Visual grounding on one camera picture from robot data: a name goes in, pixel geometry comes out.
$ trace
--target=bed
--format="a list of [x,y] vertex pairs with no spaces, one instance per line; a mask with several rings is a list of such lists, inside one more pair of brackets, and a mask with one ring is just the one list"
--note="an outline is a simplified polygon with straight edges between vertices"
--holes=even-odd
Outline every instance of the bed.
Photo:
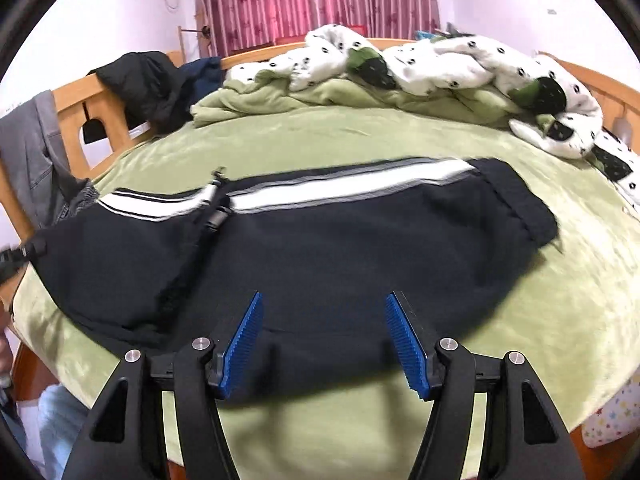
[[[371,41],[379,48],[406,42]],[[237,54],[224,59],[223,68],[267,60],[298,46],[303,44]],[[179,54],[170,57],[181,63]],[[640,131],[638,92],[562,64],[593,91],[605,126],[625,117]],[[623,200],[610,183],[585,163],[554,158],[488,126],[392,107],[318,105],[322,99],[335,102],[335,95],[316,96],[279,114],[233,115],[228,119],[232,128],[226,120],[200,128],[188,123],[162,139],[151,139],[153,131],[131,139],[123,103],[95,76],[57,89],[54,96],[72,173],[93,178],[101,193],[115,187],[180,192],[207,182],[217,166],[239,178],[409,155],[501,158],[559,218],[561,244],[540,251],[495,315],[464,344],[492,356],[523,352],[570,429],[609,399],[640,362],[640,284],[633,279],[640,272],[640,222],[623,211]],[[94,168],[78,138],[86,120],[82,103],[90,117],[102,120],[113,149]],[[638,133],[634,140],[640,152]],[[0,202],[20,238],[28,238],[33,229],[2,171]],[[20,339],[91,406],[117,358],[71,325],[33,269],[0,294],[5,304],[14,297],[14,330]],[[392,480],[407,477],[429,412],[430,406],[396,372],[313,396],[223,409],[221,418],[243,479]],[[168,457],[181,463],[170,394],[164,397],[164,421]],[[484,396],[478,395],[464,478],[478,470],[483,426]]]

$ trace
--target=blanket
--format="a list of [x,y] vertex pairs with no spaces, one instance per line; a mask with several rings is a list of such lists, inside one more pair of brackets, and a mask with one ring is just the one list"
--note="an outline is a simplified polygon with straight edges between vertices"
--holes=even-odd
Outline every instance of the blanket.
[[[232,67],[226,79],[239,82],[240,86],[226,87],[241,94],[257,92],[258,102],[258,96],[263,97],[259,92],[263,85],[284,79],[280,91],[289,99],[270,108],[274,113],[299,107],[300,101],[330,104],[305,99],[304,95],[300,98],[297,94],[308,94],[309,89],[346,74],[367,87],[386,91],[370,92],[370,88],[366,88],[364,91],[377,99],[358,102],[356,106],[380,106],[382,102],[407,110],[403,105],[409,99],[413,108],[409,111],[478,124],[489,121],[476,117],[472,106],[471,113],[451,114],[441,110],[441,99],[446,95],[470,106],[476,102],[476,94],[469,95],[469,90],[492,89],[512,101],[509,107],[494,108],[494,113],[498,110],[513,115],[523,110],[529,113],[527,120],[509,120],[516,136],[562,158],[586,156],[602,127],[600,105],[560,64],[548,56],[526,56],[491,38],[471,34],[435,37],[381,52],[351,29],[331,24],[312,30],[306,35],[305,43],[303,48],[265,62]],[[450,93],[443,94],[445,89]],[[213,122],[203,108],[215,107],[218,103],[216,100],[197,103],[191,110],[196,124]],[[340,104],[351,105],[344,101]],[[226,110],[246,112],[233,108],[232,104]]]
[[[471,351],[526,355],[566,425],[576,427],[631,376],[640,355],[640,224],[622,212],[606,179],[509,132],[428,118],[392,107],[302,107],[247,115],[165,138],[121,157],[96,183],[175,193],[229,178],[402,156],[507,161],[559,220],[562,248],[544,248],[496,314],[463,343]],[[15,327],[74,396],[91,406],[117,358],[57,309],[33,269],[15,301]],[[430,403],[401,371],[314,396],[226,409],[221,420],[244,480],[406,480]],[[180,462],[171,394],[164,395],[169,458]],[[474,408],[464,478],[478,471],[484,396]]]

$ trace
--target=wooden bed frame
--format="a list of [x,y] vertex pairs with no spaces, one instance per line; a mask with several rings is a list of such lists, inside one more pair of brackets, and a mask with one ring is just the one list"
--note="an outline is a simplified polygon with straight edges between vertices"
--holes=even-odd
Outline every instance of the wooden bed frame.
[[[374,38],[370,41],[380,49],[408,42],[408,40],[383,38]],[[223,59],[222,68],[229,69],[240,63],[271,59],[302,46],[305,44],[291,43],[243,52]],[[184,63],[184,55],[181,51],[169,52],[168,56],[176,66]],[[640,92],[588,68],[564,60],[557,59],[557,61],[575,75],[596,97],[604,112],[606,128],[611,129],[616,118],[624,117],[629,121],[634,130],[632,148],[636,153],[640,153]],[[86,76],[60,87],[53,91],[53,95],[71,173],[76,177],[95,178],[107,170],[124,151],[151,138],[154,134],[151,128],[148,132],[131,139],[124,117],[124,104],[95,75]],[[79,130],[88,118],[97,118],[102,121],[113,150],[113,153],[94,168],[89,167],[79,139]],[[4,206],[20,240],[31,237],[33,226],[20,206],[1,162],[0,203]],[[13,299],[21,277],[22,275],[16,276],[0,286],[0,300],[5,305],[9,305]],[[34,371],[34,367],[39,367],[40,376]],[[17,394],[18,400],[38,398],[44,387],[55,381],[55,378],[47,373],[48,370],[42,362],[25,345],[21,345],[14,365],[14,379],[20,390]],[[635,436],[630,435],[626,439],[616,441],[608,445],[608,448],[603,446],[593,450],[586,448],[582,443],[579,428],[572,433],[572,439],[580,452],[588,473],[588,480],[591,480],[603,479],[633,444]],[[172,468],[172,478],[183,478],[180,468]]]

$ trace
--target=green bed sheet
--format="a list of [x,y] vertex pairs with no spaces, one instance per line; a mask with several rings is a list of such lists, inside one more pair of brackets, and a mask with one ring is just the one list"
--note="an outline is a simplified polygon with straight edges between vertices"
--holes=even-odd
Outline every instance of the green bed sheet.
[[[601,406],[640,362],[640,223],[586,164],[570,164],[485,126],[393,108],[300,107],[195,128],[126,153],[97,181],[179,192],[225,166],[230,178],[380,158],[493,156],[510,163],[555,213],[560,242],[543,248],[495,315],[465,339],[473,352],[523,352],[571,429]],[[15,326],[60,381],[91,406],[117,358],[57,309],[29,268]],[[430,413],[393,373],[305,398],[222,409],[243,480],[404,480]],[[168,455],[181,463],[175,410],[164,398]],[[484,396],[476,396],[465,477],[478,469]]]

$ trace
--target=green blanket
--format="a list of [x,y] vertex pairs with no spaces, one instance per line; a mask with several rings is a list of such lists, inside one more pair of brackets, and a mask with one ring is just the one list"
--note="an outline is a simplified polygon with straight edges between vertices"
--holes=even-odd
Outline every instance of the green blanket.
[[301,92],[289,92],[288,79],[260,79],[252,84],[231,80],[191,107],[195,126],[246,115],[275,114],[309,106],[342,105],[351,108],[398,108],[463,123],[507,127],[522,110],[491,85],[467,90],[439,89],[429,98],[401,90],[383,90],[363,81],[335,78]]
[[[484,126],[394,108],[301,106],[203,128],[187,124],[124,155],[97,187],[171,193],[202,186],[219,166],[240,178],[411,155],[501,158],[558,217],[561,244],[540,251],[464,344],[491,356],[523,352],[574,428],[640,362],[640,223],[623,213],[622,199],[594,168]],[[24,341],[92,405],[117,359],[71,325],[33,269],[14,308]],[[481,452],[484,396],[476,397],[467,476]],[[181,462],[172,396],[164,400],[168,455]],[[303,399],[222,410],[221,417],[243,480],[404,480],[429,411],[398,372]]]

